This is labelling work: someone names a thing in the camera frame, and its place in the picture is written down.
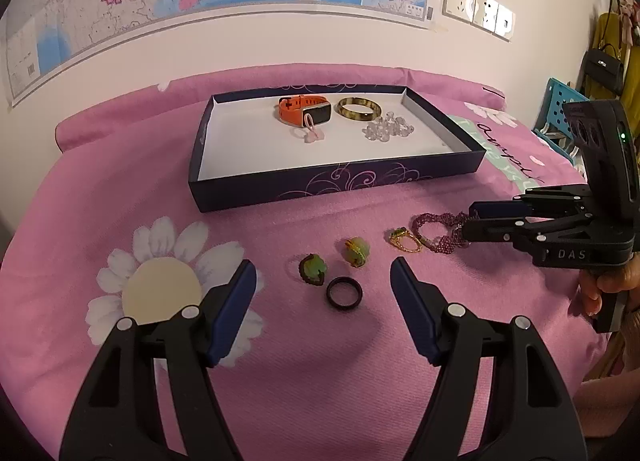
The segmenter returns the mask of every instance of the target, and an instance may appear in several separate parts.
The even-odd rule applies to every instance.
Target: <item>human hand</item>
[[[636,253],[623,267],[608,271],[599,277],[582,269],[578,276],[580,298],[588,316],[597,315],[602,309],[603,293],[628,291],[627,309],[640,306],[640,253]]]

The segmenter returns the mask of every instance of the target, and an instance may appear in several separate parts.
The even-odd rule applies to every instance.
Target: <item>pink tablecloth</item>
[[[470,131],[487,156],[468,176],[199,213],[187,168],[207,98],[291,83],[409,85]],[[260,271],[260,291],[232,354],[211,375],[245,459],[402,459],[437,370],[416,353],[392,296],[388,271],[399,252],[385,243],[385,232],[422,212],[459,212],[529,186],[581,181],[568,162],[497,111],[503,107],[491,88],[452,77],[291,65],[183,79],[65,120],[56,133],[64,153],[0,270],[0,383],[17,412],[57,456],[82,379],[123,315],[121,296],[139,267],[172,257],[193,270],[205,293],[247,257]],[[339,253],[356,235],[372,247],[359,270]],[[310,252],[324,257],[329,278],[351,274],[360,282],[364,300],[356,311],[332,310],[321,288],[300,281],[298,261]],[[570,310],[574,271],[537,269],[507,244],[407,260],[418,278],[478,316],[530,316],[572,392],[604,349],[604,338]],[[158,380],[166,434],[181,449],[161,365]],[[465,450],[478,443],[489,386],[484,363]]]

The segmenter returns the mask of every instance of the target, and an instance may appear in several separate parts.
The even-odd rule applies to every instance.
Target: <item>white wall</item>
[[[532,125],[546,80],[576,80],[592,20],[609,0],[498,1],[517,15],[510,43],[448,18],[428,31],[372,19],[256,14],[173,28],[91,57],[12,110],[0,99],[0,218],[17,227],[60,154],[54,140],[60,120],[193,74],[287,62],[409,67],[495,86],[506,93],[510,112]]]

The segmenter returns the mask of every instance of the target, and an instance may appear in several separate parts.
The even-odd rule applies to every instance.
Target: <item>watch face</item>
[[[318,124],[324,124],[331,119],[331,104],[329,102],[325,102],[316,106],[305,107],[302,110],[303,118],[306,113],[311,115],[311,119],[314,121],[315,126]]]

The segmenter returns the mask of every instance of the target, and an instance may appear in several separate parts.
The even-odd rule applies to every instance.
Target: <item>beige flower center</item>
[[[141,264],[122,291],[122,309],[139,324],[168,320],[187,305],[202,301],[194,271],[173,257]]]

